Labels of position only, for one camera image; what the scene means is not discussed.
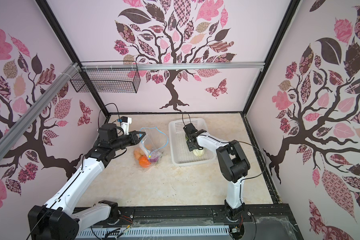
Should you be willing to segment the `tan wrinkled toy bun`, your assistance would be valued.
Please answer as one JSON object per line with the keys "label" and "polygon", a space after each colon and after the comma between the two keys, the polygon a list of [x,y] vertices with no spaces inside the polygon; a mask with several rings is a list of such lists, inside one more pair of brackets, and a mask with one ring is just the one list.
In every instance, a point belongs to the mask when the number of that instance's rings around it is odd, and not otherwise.
{"label": "tan wrinkled toy bun", "polygon": [[134,158],[135,158],[135,160],[139,160],[142,155],[143,154],[141,153],[140,149],[135,149],[134,150]]}

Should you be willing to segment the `clear blue-zipper zip bag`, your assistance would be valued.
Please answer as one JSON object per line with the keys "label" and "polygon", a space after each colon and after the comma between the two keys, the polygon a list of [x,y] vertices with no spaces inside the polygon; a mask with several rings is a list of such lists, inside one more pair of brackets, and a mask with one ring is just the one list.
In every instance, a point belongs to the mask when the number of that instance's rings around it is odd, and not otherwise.
{"label": "clear blue-zipper zip bag", "polygon": [[[148,159],[150,159],[150,155],[152,153],[160,152],[164,155],[164,151],[165,151],[164,148],[169,143],[169,138],[167,137],[167,135],[164,132],[162,132],[161,130],[159,130],[157,127],[154,127],[154,128],[143,127],[140,129],[140,131],[146,132],[146,136],[137,145],[137,147],[135,149],[140,149],[143,156],[146,156]],[[137,162],[137,166],[142,168],[139,165],[139,161],[138,160],[135,160],[135,161]],[[155,163],[155,164],[151,163],[151,165],[148,168],[142,168],[142,169],[147,170],[147,169],[155,166],[157,163]]]}

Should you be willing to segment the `orange toy pumpkin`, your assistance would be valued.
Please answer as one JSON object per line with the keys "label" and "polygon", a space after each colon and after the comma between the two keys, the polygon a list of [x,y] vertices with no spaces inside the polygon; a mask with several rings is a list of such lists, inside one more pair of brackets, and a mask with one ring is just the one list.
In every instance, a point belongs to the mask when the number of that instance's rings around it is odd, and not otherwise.
{"label": "orange toy pumpkin", "polygon": [[141,156],[139,157],[139,165],[142,168],[148,168],[151,165],[151,162],[149,161],[149,159],[146,156]]}

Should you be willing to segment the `purple toy onion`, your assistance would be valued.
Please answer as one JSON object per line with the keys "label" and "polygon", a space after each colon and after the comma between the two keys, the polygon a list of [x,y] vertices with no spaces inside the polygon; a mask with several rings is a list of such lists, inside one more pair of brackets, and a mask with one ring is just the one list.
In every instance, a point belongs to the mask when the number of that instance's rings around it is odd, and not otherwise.
{"label": "purple toy onion", "polygon": [[155,164],[161,159],[162,155],[163,154],[160,152],[152,153],[149,160],[151,163]]}

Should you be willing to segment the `green toy cabbage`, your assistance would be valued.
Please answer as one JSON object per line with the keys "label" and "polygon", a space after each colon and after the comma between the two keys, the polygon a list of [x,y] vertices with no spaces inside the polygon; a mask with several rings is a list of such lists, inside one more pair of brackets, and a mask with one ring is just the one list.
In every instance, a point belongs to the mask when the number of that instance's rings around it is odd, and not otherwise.
{"label": "green toy cabbage", "polygon": [[205,154],[205,150],[204,148],[201,148],[201,149],[195,149],[193,150],[193,154],[196,156],[196,157],[201,157]]}

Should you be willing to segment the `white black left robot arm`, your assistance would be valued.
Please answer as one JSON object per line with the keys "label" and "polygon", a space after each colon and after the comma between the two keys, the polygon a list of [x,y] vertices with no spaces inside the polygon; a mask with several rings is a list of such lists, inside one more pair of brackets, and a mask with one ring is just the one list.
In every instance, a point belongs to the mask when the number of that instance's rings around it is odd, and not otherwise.
{"label": "white black left robot arm", "polygon": [[74,240],[77,235],[93,225],[111,219],[118,222],[118,204],[100,201],[93,207],[75,213],[78,201],[96,177],[130,146],[138,145],[146,136],[145,132],[125,133],[126,127],[104,124],[98,129],[98,138],[85,155],[80,168],[65,185],[44,205],[34,206],[28,213],[32,240]]}

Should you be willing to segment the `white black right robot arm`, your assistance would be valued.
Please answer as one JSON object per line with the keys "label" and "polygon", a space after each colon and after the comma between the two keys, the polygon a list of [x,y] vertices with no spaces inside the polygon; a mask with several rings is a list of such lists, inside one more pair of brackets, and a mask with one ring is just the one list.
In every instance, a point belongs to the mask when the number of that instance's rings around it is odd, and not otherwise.
{"label": "white black right robot arm", "polygon": [[230,221],[236,221],[244,211],[243,184],[251,166],[241,144],[213,137],[205,130],[197,130],[192,123],[183,127],[189,151],[208,149],[216,153],[220,171],[229,182],[225,212]]}

